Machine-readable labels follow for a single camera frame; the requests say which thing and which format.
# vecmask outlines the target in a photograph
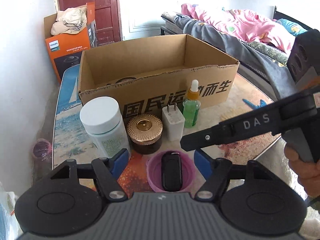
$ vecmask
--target philips logo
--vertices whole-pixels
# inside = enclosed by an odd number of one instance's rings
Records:
[[[49,42],[49,47],[51,51],[59,50],[60,48],[58,40]]]
[[[58,47],[58,46],[59,46],[58,40],[49,42],[49,46],[50,46],[50,49],[53,49],[53,48],[55,48],[55,47]]]

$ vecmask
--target blue gripper pad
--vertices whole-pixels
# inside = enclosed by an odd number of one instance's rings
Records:
[[[211,162],[213,161],[213,159],[203,150],[199,149],[195,150],[193,160],[202,176],[204,176],[204,178],[207,180],[212,174]]]
[[[119,179],[121,173],[124,171],[129,161],[129,152],[127,149],[122,149],[118,152],[113,158],[110,159],[113,161],[113,167],[110,171],[114,179]]]

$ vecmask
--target round black disc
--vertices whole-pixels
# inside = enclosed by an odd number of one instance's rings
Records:
[[[229,190],[220,207],[238,229],[260,236],[298,232],[306,216],[301,197],[272,180],[254,180]]]
[[[102,211],[97,192],[68,179],[34,185],[17,201],[21,229],[42,236],[65,236],[91,225]]]

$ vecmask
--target metal screw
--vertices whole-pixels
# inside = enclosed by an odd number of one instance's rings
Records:
[[[119,190],[111,191],[109,197],[112,199],[120,199],[124,197],[124,192]]]
[[[198,196],[198,198],[201,198],[201,199],[210,199],[213,197],[213,194],[210,191],[203,190],[203,191],[199,191],[197,193],[197,196]]]

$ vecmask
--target white dropper cap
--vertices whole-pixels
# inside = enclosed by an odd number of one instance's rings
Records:
[[[191,92],[198,92],[199,82],[198,80],[194,79],[191,83]]]

